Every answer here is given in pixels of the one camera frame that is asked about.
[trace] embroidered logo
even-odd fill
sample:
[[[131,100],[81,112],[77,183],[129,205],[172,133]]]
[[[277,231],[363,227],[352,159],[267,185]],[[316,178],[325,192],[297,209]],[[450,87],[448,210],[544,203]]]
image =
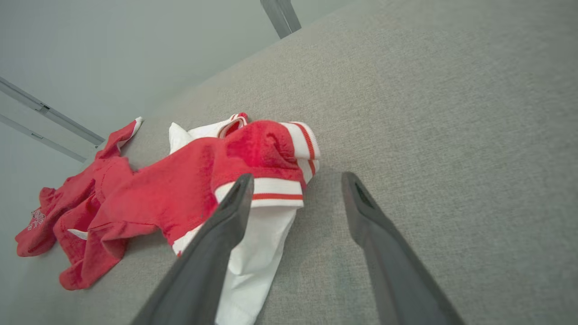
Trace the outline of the embroidered logo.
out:
[[[44,213],[40,212],[40,208],[32,211],[30,214],[32,215],[32,221],[30,221],[30,224],[28,225],[28,230],[32,230],[32,228],[41,225],[46,217]]]

